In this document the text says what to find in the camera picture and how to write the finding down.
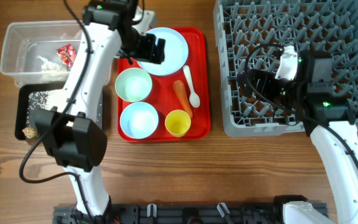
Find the light blue plate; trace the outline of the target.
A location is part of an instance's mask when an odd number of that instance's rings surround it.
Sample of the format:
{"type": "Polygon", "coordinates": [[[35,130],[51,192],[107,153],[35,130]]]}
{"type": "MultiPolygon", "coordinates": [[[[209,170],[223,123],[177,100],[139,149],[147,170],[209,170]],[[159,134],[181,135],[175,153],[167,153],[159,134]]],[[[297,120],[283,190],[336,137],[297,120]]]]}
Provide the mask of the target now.
{"type": "Polygon", "coordinates": [[[177,72],[186,64],[189,54],[188,44],[178,31],[168,27],[158,27],[148,30],[147,33],[156,36],[156,43],[160,39],[165,40],[165,58],[161,64],[138,62],[142,69],[156,76],[166,76],[177,72]]]}

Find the mint green bowl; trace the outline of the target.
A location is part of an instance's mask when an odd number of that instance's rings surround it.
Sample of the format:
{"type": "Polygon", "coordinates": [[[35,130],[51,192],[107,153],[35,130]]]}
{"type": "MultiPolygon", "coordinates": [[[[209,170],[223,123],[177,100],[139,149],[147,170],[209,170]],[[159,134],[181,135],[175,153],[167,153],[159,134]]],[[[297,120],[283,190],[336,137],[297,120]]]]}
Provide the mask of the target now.
{"type": "Polygon", "coordinates": [[[141,68],[128,68],[116,78],[115,91],[120,99],[135,103],[145,100],[151,93],[151,76],[141,68]]]}

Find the orange carrot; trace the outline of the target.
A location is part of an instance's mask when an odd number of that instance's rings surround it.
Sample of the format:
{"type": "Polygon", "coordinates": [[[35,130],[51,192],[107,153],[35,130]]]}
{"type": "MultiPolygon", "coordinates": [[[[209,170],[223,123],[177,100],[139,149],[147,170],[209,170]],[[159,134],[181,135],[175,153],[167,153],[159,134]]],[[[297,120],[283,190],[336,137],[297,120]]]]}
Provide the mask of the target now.
{"type": "Polygon", "coordinates": [[[187,94],[186,94],[186,89],[185,89],[185,85],[181,80],[175,80],[173,82],[173,90],[180,102],[180,104],[183,107],[183,110],[185,112],[188,113],[188,115],[190,116],[190,118],[193,117],[193,112],[191,110],[188,98],[187,98],[187,94]]]}

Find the white plastic spoon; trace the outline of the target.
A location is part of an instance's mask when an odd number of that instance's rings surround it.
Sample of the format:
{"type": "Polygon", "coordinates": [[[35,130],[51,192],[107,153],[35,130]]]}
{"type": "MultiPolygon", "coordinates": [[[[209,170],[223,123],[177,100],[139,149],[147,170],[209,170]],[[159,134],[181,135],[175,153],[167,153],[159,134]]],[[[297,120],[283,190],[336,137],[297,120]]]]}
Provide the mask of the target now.
{"type": "Polygon", "coordinates": [[[201,101],[200,101],[200,97],[195,92],[190,67],[188,65],[183,66],[183,73],[185,75],[186,81],[188,83],[188,87],[190,89],[190,96],[189,96],[190,105],[194,108],[198,108],[201,104],[201,101]]]}

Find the light blue bowl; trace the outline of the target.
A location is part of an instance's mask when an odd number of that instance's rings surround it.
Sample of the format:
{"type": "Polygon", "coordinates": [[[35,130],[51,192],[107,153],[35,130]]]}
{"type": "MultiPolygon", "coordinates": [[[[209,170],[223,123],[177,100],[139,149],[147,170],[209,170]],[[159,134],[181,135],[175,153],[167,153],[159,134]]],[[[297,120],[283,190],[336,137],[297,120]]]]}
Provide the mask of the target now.
{"type": "Polygon", "coordinates": [[[128,105],[121,113],[119,125],[125,135],[133,139],[145,139],[157,129],[159,117],[157,110],[146,102],[128,105]]]}

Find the red snack wrapper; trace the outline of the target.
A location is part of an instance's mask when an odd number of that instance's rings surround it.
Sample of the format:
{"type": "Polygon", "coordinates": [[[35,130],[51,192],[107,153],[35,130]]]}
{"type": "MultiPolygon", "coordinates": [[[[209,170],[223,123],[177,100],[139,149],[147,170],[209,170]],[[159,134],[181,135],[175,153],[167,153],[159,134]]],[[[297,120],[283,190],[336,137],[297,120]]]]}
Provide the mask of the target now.
{"type": "Polygon", "coordinates": [[[76,59],[76,51],[71,44],[58,48],[57,54],[67,67],[71,68],[73,66],[76,59]]]}

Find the yellow plastic cup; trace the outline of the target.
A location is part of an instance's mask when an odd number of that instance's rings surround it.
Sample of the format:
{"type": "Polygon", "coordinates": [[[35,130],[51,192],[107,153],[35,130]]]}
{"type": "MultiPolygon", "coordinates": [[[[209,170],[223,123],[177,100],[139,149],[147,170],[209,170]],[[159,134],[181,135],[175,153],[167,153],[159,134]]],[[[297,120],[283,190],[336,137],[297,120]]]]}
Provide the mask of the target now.
{"type": "Polygon", "coordinates": [[[183,110],[173,110],[165,118],[165,128],[174,137],[183,137],[191,127],[191,118],[183,110]]]}

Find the white tissue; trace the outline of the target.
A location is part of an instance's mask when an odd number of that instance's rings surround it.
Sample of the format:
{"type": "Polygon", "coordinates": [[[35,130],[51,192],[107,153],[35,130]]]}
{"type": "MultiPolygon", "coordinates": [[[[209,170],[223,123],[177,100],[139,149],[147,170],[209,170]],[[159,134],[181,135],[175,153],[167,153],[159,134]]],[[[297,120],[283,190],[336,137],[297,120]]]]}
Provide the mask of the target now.
{"type": "Polygon", "coordinates": [[[42,61],[41,65],[41,81],[46,82],[56,82],[56,81],[64,81],[67,79],[67,68],[66,66],[60,65],[55,62],[51,62],[48,59],[36,56],[37,59],[42,61]]]}

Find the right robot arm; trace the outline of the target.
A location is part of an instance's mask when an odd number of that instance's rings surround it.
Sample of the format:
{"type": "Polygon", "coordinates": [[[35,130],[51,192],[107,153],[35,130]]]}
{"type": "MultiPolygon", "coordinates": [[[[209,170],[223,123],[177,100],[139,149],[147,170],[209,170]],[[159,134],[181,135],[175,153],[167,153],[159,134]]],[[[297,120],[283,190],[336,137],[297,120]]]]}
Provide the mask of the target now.
{"type": "Polygon", "coordinates": [[[333,94],[333,57],[327,51],[294,52],[281,47],[276,73],[249,68],[237,76],[245,96],[257,97],[291,113],[323,162],[339,223],[358,223],[358,130],[345,98],[333,94]]]}

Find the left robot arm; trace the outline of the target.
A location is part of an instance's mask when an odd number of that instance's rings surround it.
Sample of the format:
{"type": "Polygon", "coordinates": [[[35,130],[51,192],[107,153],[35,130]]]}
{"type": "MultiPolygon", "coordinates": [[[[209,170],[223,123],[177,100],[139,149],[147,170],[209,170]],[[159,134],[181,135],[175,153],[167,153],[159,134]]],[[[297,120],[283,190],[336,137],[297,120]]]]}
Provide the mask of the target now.
{"type": "Polygon", "coordinates": [[[49,110],[37,110],[37,144],[70,177],[77,203],[54,223],[113,223],[101,161],[108,139],[96,124],[98,103],[115,58],[160,64],[165,42],[148,32],[155,15],[139,1],[90,1],[77,18],[82,31],[76,59],[62,96],[49,110]]]}

